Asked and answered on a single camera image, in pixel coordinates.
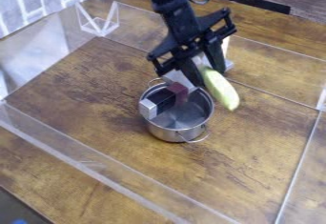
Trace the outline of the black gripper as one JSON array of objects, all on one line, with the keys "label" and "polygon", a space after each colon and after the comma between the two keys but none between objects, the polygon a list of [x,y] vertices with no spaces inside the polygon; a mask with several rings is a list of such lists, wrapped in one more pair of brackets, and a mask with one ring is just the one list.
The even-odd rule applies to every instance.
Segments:
[{"label": "black gripper", "polygon": [[237,32],[232,10],[222,8],[206,16],[197,16],[189,3],[154,3],[153,8],[169,28],[166,38],[147,57],[155,72],[162,76],[173,69],[181,70],[190,82],[202,87],[205,80],[192,58],[204,52],[212,68],[220,73],[226,72],[222,44],[224,39]]}]

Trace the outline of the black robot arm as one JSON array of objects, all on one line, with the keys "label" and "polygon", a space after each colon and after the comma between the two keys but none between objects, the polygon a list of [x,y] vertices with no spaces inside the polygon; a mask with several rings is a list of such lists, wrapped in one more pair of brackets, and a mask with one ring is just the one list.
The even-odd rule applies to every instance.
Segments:
[{"label": "black robot arm", "polygon": [[153,9],[162,16],[169,32],[147,59],[159,77],[173,70],[182,71],[190,82],[200,87],[205,79],[193,58],[204,53],[213,69],[225,73],[222,44],[224,39],[237,32],[237,28],[229,8],[197,16],[190,2],[151,0]]}]

